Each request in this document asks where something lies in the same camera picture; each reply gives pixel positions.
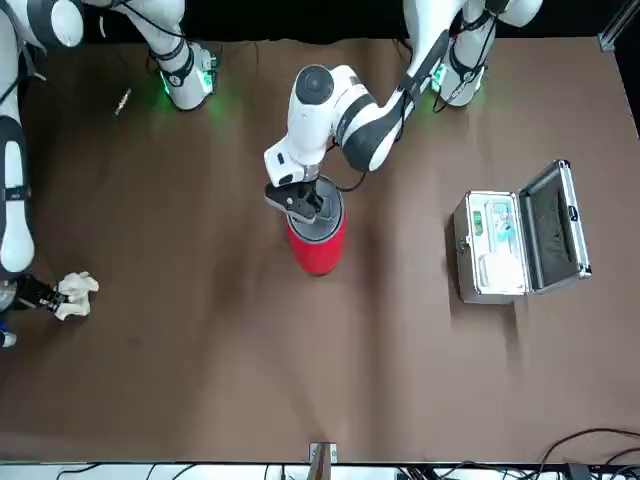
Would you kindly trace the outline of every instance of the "red cup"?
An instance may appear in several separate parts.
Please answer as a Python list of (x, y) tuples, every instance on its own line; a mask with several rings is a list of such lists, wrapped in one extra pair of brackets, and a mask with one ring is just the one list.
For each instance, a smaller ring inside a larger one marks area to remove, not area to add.
[(342, 258), (347, 212), (342, 194), (331, 182), (320, 177), (316, 188), (324, 201), (316, 221), (309, 225), (287, 216), (287, 235), (300, 266), (312, 275), (326, 275)]

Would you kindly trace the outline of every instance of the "silver briefcase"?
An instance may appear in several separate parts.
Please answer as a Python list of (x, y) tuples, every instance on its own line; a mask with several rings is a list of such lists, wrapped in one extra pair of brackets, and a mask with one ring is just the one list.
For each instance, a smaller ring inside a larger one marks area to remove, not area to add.
[(591, 276), (566, 160), (515, 193), (468, 192), (453, 224), (465, 303), (510, 303)]

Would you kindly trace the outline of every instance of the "metal bracket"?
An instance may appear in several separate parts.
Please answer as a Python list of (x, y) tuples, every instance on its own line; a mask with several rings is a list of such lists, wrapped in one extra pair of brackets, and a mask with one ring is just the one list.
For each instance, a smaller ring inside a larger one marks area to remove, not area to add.
[(335, 443), (312, 443), (309, 445), (309, 463), (313, 463), (313, 459), (321, 445), (327, 445), (331, 453), (331, 463), (338, 463), (338, 445)]
[(615, 51), (617, 38), (631, 24), (639, 11), (640, 0), (631, 0), (613, 16), (605, 29), (598, 34), (598, 43), (603, 52)]

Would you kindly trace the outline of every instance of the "brown mat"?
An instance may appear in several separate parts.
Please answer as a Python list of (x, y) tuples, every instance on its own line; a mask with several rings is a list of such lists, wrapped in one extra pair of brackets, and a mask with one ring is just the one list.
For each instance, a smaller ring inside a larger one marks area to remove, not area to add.
[[(52, 55), (61, 93), (34, 84), (25, 102), (36, 270), (87, 269), (101, 291), (88, 321), (14, 315), (4, 457), (304, 461), (329, 440), (341, 461), (536, 461), (575, 430), (640, 428), (640, 145), (595, 39), (499, 40), (469, 108), (423, 103), (347, 197), (345, 258), (323, 278), (297, 267), (263, 202), (262, 152), (306, 64), (348, 63), (386, 101), (402, 71), (392, 43), (264, 42), (259, 65), (251, 44), (227, 44), (218, 95), (188, 114), (144, 71), (143, 46), (119, 51), (133, 94), (118, 120), (127, 78), (106, 48)], [(574, 165), (593, 278), (515, 309), (462, 305), (456, 204), (556, 157)], [(358, 177), (339, 149), (325, 171)]]

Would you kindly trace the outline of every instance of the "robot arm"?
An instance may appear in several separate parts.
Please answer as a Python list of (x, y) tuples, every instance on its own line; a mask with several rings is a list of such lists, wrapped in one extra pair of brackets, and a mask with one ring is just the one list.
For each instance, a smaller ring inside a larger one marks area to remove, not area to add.
[(0, 279), (22, 273), (34, 256), (26, 212), (30, 190), (18, 109), (18, 56), (25, 52), (33, 75), (26, 42), (40, 48), (70, 47), (80, 43), (82, 32), (77, 2), (0, 0)]
[(469, 0), (462, 9), (462, 31), (444, 59), (447, 74), (440, 97), (449, 105), (467, 105), (480, 88), (496, 22), (523, 27), (536, 16), (542, 0)]
[[(315, 193), (315, 180), (329, 138), (334, 137), (349, 165), (355, 170), (366, 172), (379, 168), (399, 138), (404, 122), (415, 110), (431, 77), (441, 63), (450, 57), (447, 52), (452, 51), (451, 45), (459, 43), (464, 47), (467, 43), (464, 38), (453, 42), (449, 40), (449, 27), (461, 8), (464, 7), (465, 21), (473, 21), (467, 18), (472, 13), (477, 13), (478, 17), (482, 15), (484, 21), (491, 18), (492, 12), (498, 11), (501, 20), (524, 25), (535, 16), (541, 2), (487, 0), (485, 6), (485, 0), (404, 0), (404, 16), (413, 45), (413, 58), (404, 78), (383, 107), (376, 104), (350, 67), (340, 66), (329, 70), (312, 65), (304, 68), (296, 78), (289, 99), (287, 135), (264, 154), (271, 180), (265, 188), (267, 202), (299, 221), (313, 223), (322, 208), (322, 199)], [(484, 50), (481, 56), (486, 57), (485, 52), (488, 53), (490, 44), (485, 45), (484, 49), (481, 47), (487, 35), (493, 40), (493, 27), (495, 25), (482, 30), (485, 37), (480, 41), (479, 48), (474, 50), (474, 65), (476, 61), (478, 64), (484, 62), (484, 58), (478, 59), (479, 52)], [(462, 101), (465, 98), (459, 95), (445, 97), (447, 89), (453, 92), (467, 87), (467, 84), (463, 88), (458, 86), (461, 76), (457, 79), (455, 75), (445, 76), (448, 83), (441, 88), (443, 98), (449, 98), (450, 101), (454, 98)]]
[(180, 110), (192, 110), (213, 93), (216, 58), (185, 39), (180, 22), (184, 0), (83, 0), (126, 15), (149, 44), (167, 93)]

